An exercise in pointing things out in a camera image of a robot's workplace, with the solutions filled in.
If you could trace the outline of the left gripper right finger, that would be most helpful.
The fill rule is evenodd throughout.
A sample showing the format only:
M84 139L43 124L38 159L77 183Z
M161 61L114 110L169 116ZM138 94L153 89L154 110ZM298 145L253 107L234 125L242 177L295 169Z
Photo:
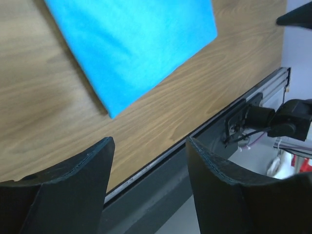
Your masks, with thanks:
M201 233L311 233L310 172L276 179L218 156L192 137L186 149Z

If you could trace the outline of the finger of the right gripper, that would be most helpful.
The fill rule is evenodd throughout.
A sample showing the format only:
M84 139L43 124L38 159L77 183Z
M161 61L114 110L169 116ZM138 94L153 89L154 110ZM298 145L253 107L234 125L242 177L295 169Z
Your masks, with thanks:
M293 26L305 29L312 28L312 2L306 3L280 16L276 20L278 26Z

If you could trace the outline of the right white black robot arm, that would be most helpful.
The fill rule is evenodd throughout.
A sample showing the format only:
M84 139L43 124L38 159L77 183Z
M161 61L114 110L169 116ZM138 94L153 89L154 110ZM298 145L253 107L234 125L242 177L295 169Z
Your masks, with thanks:
M312 28L312 3L306 3L277 18L278 26ZM277 110L250 106L245 126L269 137L290 137L305 141L312 135L312 100L291 99Z

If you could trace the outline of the turquoise t shirt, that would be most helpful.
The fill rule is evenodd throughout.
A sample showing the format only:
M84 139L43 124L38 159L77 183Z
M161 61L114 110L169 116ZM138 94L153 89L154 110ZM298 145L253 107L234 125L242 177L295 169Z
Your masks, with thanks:
M217 37L210 0L48 0L111 118Z

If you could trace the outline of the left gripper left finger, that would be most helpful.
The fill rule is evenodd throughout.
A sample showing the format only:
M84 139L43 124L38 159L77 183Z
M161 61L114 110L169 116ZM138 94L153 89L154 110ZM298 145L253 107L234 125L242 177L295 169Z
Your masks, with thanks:
M18 181L0 184L3 234L95 234L115 143L106 137L85 151Z

